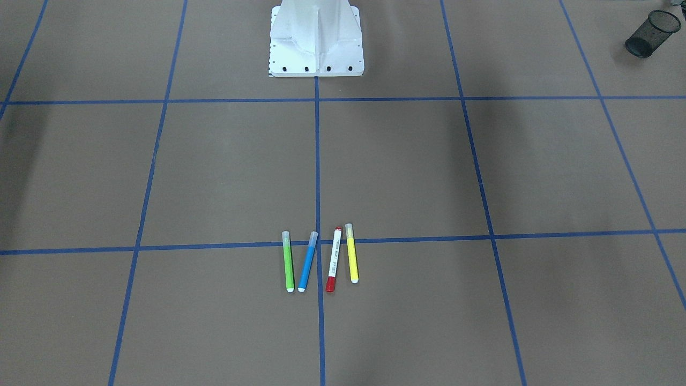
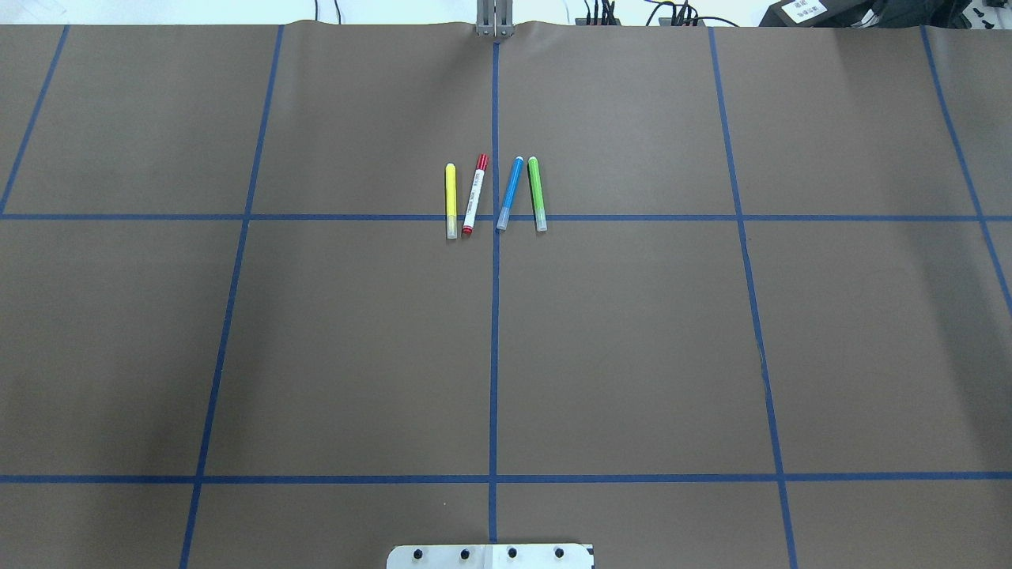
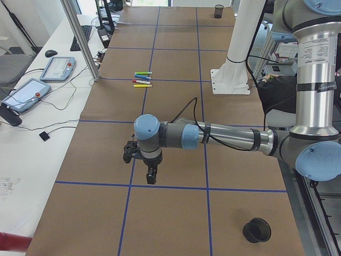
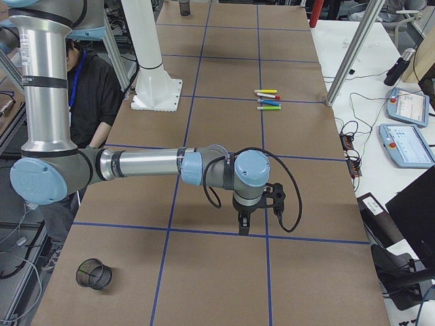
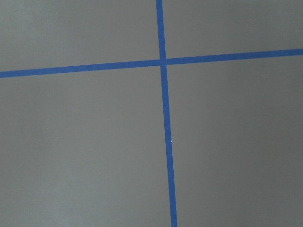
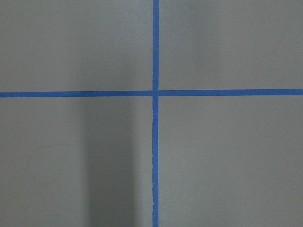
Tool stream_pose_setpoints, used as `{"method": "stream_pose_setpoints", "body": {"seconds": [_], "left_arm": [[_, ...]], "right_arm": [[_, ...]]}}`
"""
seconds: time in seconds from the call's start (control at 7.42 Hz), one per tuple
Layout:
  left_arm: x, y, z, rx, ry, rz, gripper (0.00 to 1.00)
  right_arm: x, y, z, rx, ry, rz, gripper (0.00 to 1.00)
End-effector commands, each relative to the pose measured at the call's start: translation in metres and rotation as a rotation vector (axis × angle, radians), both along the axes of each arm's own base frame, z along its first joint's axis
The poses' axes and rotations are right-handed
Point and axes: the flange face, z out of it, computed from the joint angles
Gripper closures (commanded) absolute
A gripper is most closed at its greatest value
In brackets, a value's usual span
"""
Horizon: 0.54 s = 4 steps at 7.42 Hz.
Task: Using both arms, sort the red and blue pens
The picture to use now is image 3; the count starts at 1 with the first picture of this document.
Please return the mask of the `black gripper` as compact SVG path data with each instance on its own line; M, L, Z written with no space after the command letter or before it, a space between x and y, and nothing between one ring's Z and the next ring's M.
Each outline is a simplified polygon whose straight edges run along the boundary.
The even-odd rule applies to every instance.
M157 182L157 167L161 163L163 159L162 154L158 155L155 158L146 158L143 157L144 164L148 167L148 171L146 173L147 184L155 185Z

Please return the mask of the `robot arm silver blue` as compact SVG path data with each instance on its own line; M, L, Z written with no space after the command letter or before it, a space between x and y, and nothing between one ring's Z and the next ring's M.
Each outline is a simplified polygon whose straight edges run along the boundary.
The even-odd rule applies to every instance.
M340 1L276 1L273 29L298 41L296 122L289 131L238 129L177 118L160 122L145 114L134 122L136 156L156 182L162 149L195 149L217 143L241 151L261 151L283 160L304 177L328 181L340 174L339 133L332 125Z

